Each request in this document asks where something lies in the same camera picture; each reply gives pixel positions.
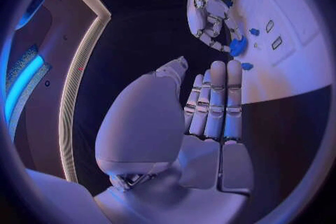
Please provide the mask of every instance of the blue connector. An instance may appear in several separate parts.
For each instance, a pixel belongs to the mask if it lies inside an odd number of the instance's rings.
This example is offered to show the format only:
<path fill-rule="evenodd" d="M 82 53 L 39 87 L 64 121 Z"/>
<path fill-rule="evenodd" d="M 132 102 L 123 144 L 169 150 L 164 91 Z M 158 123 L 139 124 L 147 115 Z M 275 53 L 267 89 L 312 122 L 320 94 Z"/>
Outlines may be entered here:
<path fill-rule="evenodd" d="M 250 33 L 251 33 L 252 35 L 258 36 L 258 35 L 260 34 L 260 31 L 257 30 L 257 29 L 252 28 L 252 29 L 250 29 Z"/>
<path fill-rule="evenodd" d="M 253 68 L 253 64 L 251 64 L 251 63 L 242 63 L 241 64 L 241 68 L 243 69 L 243 70 L 251 70 L 252 68 Z"/>
<path fill-rule="evenodd" d="M 240 41 L 238 41 L 237 39 L 233 39 L 233 41 L 230 43 L 231 56 L 236 57 L 240 55 L 245 51 L 247 46 L 248 40 L 246 39 L 246 37 L 243 36 Z"/>

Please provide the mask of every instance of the dark floor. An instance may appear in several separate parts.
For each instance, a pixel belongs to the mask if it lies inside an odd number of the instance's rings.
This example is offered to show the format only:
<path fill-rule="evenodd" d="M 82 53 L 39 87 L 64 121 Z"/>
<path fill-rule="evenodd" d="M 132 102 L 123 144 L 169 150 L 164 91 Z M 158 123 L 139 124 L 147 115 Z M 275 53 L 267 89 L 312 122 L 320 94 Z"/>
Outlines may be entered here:
<path fill-rule="evenodd" d="M 190 35 L 186 0 L 102 1 L 112 12 L 112 20 L 83 75 L 73 126 L 78 180 L 93 195 L 110 185 L 95 162 L 94 146 L 105 113 L 122 89 L 140 75 L 183 55 L 189 63 L 180 96 L 184 105 L 194 76 L 203 73 L 214 60 L 227 61 L 224 54 Z M 319 146 L 329 101 L 327 87 L 243 107 L 243 142 L 253 161 L 255 190 L 239 223 L 253 223 L 269 213 L 300 181 Z M 320 200 L 330 197 L 330 186 L 326 189 Z M 326 212 L 336 205 L 321 204 L 315 202 L 311 211 L 317 208 Z M 308 223 L 306 220 L 303 218 L 302 223 Z"/>

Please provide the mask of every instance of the blue light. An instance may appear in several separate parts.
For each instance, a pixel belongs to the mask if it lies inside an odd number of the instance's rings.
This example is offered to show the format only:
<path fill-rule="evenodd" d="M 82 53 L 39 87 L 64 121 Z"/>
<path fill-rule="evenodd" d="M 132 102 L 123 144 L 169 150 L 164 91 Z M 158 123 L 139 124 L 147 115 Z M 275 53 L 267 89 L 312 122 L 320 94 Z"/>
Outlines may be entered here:
<path fill-rule="evenodd" d="M 6 98 L 6 104 L 4 106 L 4 113 L 7 123 L 11 118 L 13 109 L 22 91 L 25 89 L 34 74 L 42 67 L 43 64 L 43 58 L 41 56 L 36 56 L 14 82 Z"/>

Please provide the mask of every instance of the blue glowing light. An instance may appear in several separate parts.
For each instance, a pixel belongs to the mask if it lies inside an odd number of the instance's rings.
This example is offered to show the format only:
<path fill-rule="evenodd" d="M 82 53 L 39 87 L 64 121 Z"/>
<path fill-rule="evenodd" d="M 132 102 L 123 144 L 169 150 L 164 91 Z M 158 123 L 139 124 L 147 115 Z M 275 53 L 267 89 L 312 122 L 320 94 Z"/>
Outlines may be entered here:
<path fill-rule="evenodd" d="M 6 104 L 4 106 L 4 113 L 7 122 L 9 122 L 11 118 L 13 109 L 22 91 L 25 89 L 25 87 L 32 79 L 34 74 L 42 67 L 43 64 L 44 64 L 43 58 L 41 56 L 36 56 L 22 71 L 22 73 L 18 76 L 17 80 L 14 82 L 6 98 Z"/>

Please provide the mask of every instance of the white robot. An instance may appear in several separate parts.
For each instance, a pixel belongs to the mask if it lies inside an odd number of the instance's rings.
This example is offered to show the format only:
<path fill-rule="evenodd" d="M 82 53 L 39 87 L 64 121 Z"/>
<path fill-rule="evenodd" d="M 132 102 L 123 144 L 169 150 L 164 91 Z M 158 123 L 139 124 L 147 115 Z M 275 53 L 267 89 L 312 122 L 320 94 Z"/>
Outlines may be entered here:
<path fill-rule="evenodd" d="M 246 41 L 221 0 L 188 0 L 191 32 L 231 55 Z M 222 20 L 237 37 L 212 38 Z M 96 138 L 96 161 L 112 186 L 95 197 L 115 223 L 228 223 L 253 189 L 253 167 L 241 138 L 241 63 L 213 62 L 199 74 L 183 109 L 188 63 L 172 60 L 144 74 L 115 99 Z"/>

